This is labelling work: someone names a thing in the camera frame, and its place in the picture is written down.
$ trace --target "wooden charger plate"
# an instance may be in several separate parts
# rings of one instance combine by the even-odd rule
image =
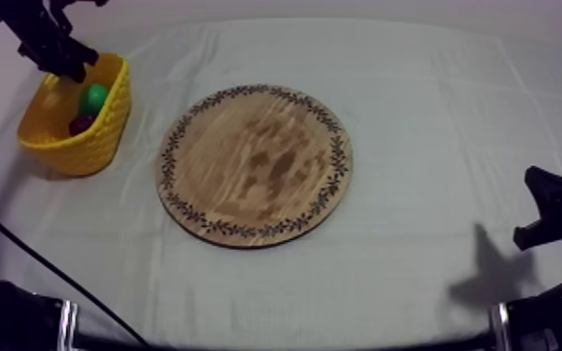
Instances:
[[[348,135],[318,100],[270,85],[219,91],[163,139],[157,187],[193,235],[230,247],[284,243],[318,225],[351,176]]]

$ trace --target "green ball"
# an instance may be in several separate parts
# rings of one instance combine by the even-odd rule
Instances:
[[[109,89],[104,85],[92,83],[80,94],[78,114],[98,116],[108,94]]]

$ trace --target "white tablecloth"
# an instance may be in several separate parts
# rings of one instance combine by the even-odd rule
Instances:
[[[41,77],[0,130],[0,218],[149,340],[222,347],[408,344],[486,326],[490,305],[562,282],[562,244],[519,253],[537,218],[529,165],[562,174],[562,49],[425,25],[255,20],[97,35],[131,65],[115,160],[64,179],[18,150]],[[239,251],[186,234],[158,199],[168,126],[214,91],[305,91],[349,133],[354,174],[332,215],[286,245]],[[113,324],[0,236],[0,277]]]

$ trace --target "wooden plate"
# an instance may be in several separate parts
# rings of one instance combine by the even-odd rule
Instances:
[[[240,86],[192,106],[163,139],[157,187],[172,217],[222,246],[284,243],[340,202],[351,145],[318,100],[289,88]]]

